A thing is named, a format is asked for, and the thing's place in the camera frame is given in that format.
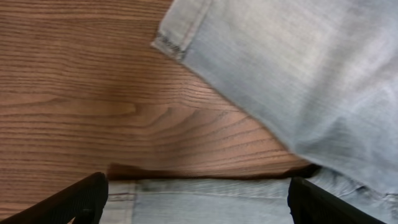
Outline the light blue denim shorts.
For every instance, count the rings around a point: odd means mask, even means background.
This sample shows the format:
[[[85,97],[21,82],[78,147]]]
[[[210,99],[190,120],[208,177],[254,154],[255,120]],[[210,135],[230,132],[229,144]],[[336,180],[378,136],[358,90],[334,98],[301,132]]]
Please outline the light blue denim shorts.
[[[319,165],[312,183],[397,222],[396,1],[174,1],[153,45]]]

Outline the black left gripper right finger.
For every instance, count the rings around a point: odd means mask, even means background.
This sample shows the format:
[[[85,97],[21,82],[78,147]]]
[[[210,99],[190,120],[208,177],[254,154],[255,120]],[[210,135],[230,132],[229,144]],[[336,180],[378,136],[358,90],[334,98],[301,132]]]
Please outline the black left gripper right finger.
[[[295,224],[384,224],[301,177],[290,181],[287,203]]]

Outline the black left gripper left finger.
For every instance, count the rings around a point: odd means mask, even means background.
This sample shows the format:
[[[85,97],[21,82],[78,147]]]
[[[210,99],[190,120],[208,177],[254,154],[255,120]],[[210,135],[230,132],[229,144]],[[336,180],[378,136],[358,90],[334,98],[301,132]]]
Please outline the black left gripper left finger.
[[[108,180],[95,172],[1,224],[99,224],[108,199]]]

